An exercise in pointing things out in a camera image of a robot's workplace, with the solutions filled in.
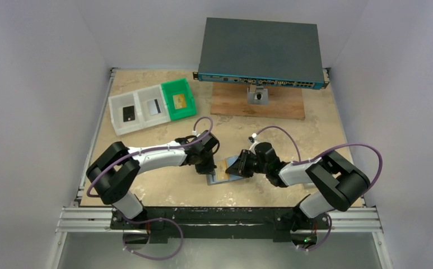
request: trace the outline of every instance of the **gray floor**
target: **gray floor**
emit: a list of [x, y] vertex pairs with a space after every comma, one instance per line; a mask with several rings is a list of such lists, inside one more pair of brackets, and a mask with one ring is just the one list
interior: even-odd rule
[[[171, 239], [141, 252], [165, 256], [177, 245]], [[332, 233], [324, 246], [308, 254], [296, 252], [290, 243], [255, 239], [186, 239], [180, 253], [166, 261], [149, 261], [122, 247], [118, 233], [68, 234], [59, 268], [381, 268], [370, 233]]]

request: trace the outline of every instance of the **table surface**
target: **table surface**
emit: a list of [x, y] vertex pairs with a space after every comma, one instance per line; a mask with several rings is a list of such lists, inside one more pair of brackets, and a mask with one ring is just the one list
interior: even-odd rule
[[[116, 141], [122, 141], [126, 146], [147, 147], [191, 135], [195, 120], [204, 115], [213, 119], [212, 133], [221, 142], [215, 160], [238, 155], [241, 149], [249, 148], [248, 137], [270, 125], [280, 126], [294, 137], [303, 160], [346, 142], [330, 86], [324, 90], [303, 89], [305, 120], [210, 115], [212, 83], [193, 80], [191, 71], [118, 70], [110, 96], [180, 78], [186, 78], [190, 84], [197, 107], [196, 116], [117, 136], [107, 105], [91, 162]], [[202, 132], [208, 127], [209, 123], [202, 120], [197, 130]], [[258, 140], [270, 142], [283, 161], [297, 158], [296, 150], [289, 138], [277, 129], [264, 131], [258, 136]], [[351, 160], [347, 148], [338, 152]], [[89, 185], [90, 182], [87, 180], [85, 189]], [[302, 184], [277, 188], [261, 174], [236, 182], [209, 186], [205, 175], [197, 174], [195, 167], [181, 166], [145, 172], [135, 179], [131, 191], [146, 206], [258, 207], [294, 206], [316, 189], [304, 188]], [[103, 203], [99, 198], [84, 195], [81, 206], [103, 206]], [[353, 206], [362, 206], [361, 200], [358, 199]]]

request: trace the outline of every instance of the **white wall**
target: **white wall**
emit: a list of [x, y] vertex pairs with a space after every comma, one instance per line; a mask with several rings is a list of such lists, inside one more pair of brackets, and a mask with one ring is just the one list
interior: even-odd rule
[[108, 75], [74, 1], [0, 1], [0, 268], [44, 268]]
[[433, 268], [433, 1], [370, 1], [331, 74], [348, 140], [385, 160], [369, 198], [395, 268]]
[[106, 62], [113, 67], [197, 69], [206, 17], [318, 25], [330, 67], [367, 0], [76, 0]]

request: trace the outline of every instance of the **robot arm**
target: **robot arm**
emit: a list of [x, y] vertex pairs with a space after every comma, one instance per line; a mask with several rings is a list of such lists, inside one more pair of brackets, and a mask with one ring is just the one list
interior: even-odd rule
[[88, 168], [86, 175], [93, 182], [109, 165], [123, 156], [135, 154], [120, 163], [119, 170], [114, 168], [105, 173], [95, 184], [99, 197], [105, 205], [113, 205], [129, 219], [141, 214], [145, 208], [129, 189], [138, 174], [166, 167], [195, 165], [198, 174], [214, 173], [215, 161], [213, 148], [218, 139], [209, 133], [203, 140], [188, 147], [175, 147], [189, 144], [204, 136], [207, 131], [197, 136], [177, 138], [164, 145], [152, 147], [125, 147], [122, 142], [113, 143]]
[[370, 181], [336, 151], [312, 161], [297, 164], [283, 162], [268, 142], [257, 142], [250, 150], [242, 150], [238, 159], [226, 172], [241, 177], [262, 173], [276, 187], [314, 183], [319, 190], [306, 197], [294, 212], [302, 218], [315, 218], [327, 211], [348, 208], [368, 189]]

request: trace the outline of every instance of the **black card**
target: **black card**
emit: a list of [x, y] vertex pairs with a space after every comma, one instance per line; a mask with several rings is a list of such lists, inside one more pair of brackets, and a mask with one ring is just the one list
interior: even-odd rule
[[122, 108], [122, 115], [124, 122], [130, 122], [131, 120], [136, 119], [136, 110], [134, 109], [134, 106], [126, 106], [125, 108]]

